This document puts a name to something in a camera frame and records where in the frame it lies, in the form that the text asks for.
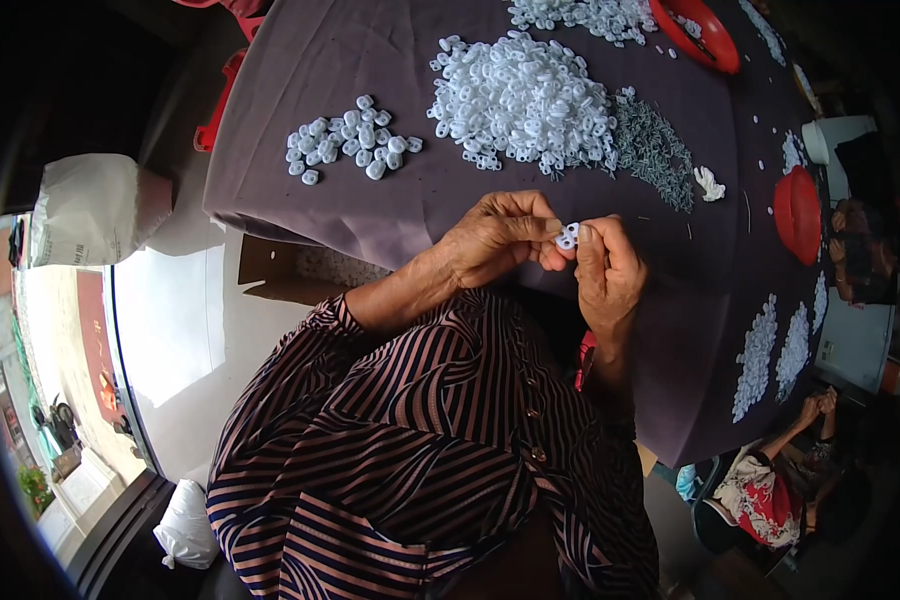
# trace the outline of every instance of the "hand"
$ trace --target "hand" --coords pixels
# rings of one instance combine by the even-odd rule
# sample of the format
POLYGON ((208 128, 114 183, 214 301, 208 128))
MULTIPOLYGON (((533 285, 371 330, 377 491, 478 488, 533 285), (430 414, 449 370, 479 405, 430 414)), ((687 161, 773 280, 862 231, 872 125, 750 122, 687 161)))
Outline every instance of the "hand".
POLYGON ((647 265, 636 255, 617 215, 581 222, 576 236, 579 310, 598 348, 623 344, 647 282, 647 265))
POLYGON ((828 387, 824 393, 816 398, 819 412, 822 414, 829 415, 837 408, 837 390, 834 390, 833 386, 828 387))
POLYGON ((833 226, 834 232, 842 232, 847 226, 847 215, 839 210, 834 212, 833 216, 830 217, 830 225, 833 226))
POLYGON ((563 224, 538 190, 493 192, 480 198, 431 250, 456 289, 493 282, 526 260, 561 271, 572 251, 554 243, 563 224))
POLYGON ((793 427, 799 431, 804 431, 816 421, 817 415, 820 414, 820 397, 817 395, 808 396, 803 401, 803 408, 800 409, 800 416, 796 418, 793 427))
POLYGON ((828 250, 830 251, 830 260, 834 264, 840 264, 847 259, 847 250, 844 248, 844 243, 840 240, 830 240, 828 250))

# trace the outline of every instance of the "woman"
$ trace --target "woman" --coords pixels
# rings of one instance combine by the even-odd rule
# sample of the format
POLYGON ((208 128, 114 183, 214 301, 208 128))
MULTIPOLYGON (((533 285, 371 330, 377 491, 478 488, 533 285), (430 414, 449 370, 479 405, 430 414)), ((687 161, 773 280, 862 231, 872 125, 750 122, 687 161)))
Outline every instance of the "woman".
POLYGON ((576 250, 537 191, 484 196, 432 248, 316 306, 237 401, 207 515, 253 594, 648 597, 628 339, 647 268, 619 218, 576 250), (576 258, 582 392, 491 284, 576 258))
POLYGON ((832 387, 806 398, 793 425, 744 451, 707 504, 772 548, 792 546, 814 532, 833 544, 845 542, 866 516, 870 483, 862 471, 842 473, 833 461, 836 406, 832 387), (795 462, 782 454, 819 414, 823 426, 806 458, 795 462))
POLYGON ((897 256, 885 239, 883 219, 859 199, 842 199, 830 219, 829 243, 840 298, 857 305, 893 305, 897 256))

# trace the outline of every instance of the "potted plant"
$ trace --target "potted plant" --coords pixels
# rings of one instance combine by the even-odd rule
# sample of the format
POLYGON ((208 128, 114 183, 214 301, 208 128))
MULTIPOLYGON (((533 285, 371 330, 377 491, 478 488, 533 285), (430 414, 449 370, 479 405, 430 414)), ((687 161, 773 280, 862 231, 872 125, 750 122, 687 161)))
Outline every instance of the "potted plant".
POLYGON ((21 466, 17 471, 17 484, 24 494, 24 501, 30 507, 35 518, 43 515, 50 503, 54 501, 54 493, 47 485, 47 477, 37 466, 27 468, 21 466))

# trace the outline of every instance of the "red plastic bowl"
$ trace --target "red plastic bowl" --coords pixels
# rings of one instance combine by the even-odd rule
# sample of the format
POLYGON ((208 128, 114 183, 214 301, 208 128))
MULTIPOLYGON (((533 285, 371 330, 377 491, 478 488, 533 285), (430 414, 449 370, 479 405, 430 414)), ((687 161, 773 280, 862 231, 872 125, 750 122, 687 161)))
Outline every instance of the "red plastic bowl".
POLYGON ((700 0, 649 0, 649 7, 653 10, 653 17, 663 33, 685 54, 699 63, 730 75, 740 71, 740 54, 737 54, 733 38, 706 4, 700 0), (716 61, 690 41, 684 26, 670 16, 668 8, 674 15, 693 19, 699 23, 703 29, 703 36, 699 41, 713 54, 716 61))
POLYGON ((820 200, 813 177, 804 167, 793 167, 773 190, 773 221, 783 245, 808 267, 820 248, 820 200))

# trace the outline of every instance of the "purple tablecloth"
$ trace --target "purple tablecloth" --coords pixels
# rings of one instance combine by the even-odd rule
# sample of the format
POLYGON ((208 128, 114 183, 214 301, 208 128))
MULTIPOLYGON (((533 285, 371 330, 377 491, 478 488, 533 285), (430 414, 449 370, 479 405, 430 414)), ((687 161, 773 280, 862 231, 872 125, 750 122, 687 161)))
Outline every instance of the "purple tablecloth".
MULTIPOLYGON (((612 179, 576 169, 553 182, 536 164, 509 159, 500 172, 478 171, 460 158, 452 140, 436 138, 436 122, 425 112, 439 77, 428 66, 440 52, 437 40, 458 34, 466 42, 494 42, 512 28, 507 6, 486 0, 276 0, 224 111, 204 210, 250 234, 286 241, 303 236, 389 268, 428 248, 493 190, 541 189, 564 222, 620 213, 654 273, 634 341, 641 443, 673 466, 762 435, 780 411, 773 401, 773 366, 790 316, 799 301, 812 307, 820 272, 780 244, 767 213, 782 176, 784 133, 798 133, 812 116, 789 65, 771 59, 736 2, 713 6, 741 53, 741 73, 733 78, 683 54, 674 60, 658 53, 655 44, 664 51, 674 46, 662 32, 648 34, 645 47, 618 49, 582 27, 530 31, 536 40, 555 39, 584 56, 590 78, 608 89, 634 86, 638 99, 671 122, 694 164, 709 167, 726 185, 726 198, 713 203, 702 202, 695 185, 696 208, 687 215, 626 172, 612 179), (405 154, 404 167, 380 181, 343 155, 317 167, 318 185, 289 176, 288 134, 318 116, 355 108, 354 99, 365 93, 376 108, 393 114, 389 128, 395 135, 422 138, 424 150, 405 154), (770 292, 779 296, 770 385, 765 399, 732 424, 741 372, 734 358, 770 292)), ((572 270, 527 265, 518 277, 533 288, 576 296, 572 270)), ((812 349, 816 342, 811 340, 812 349)))

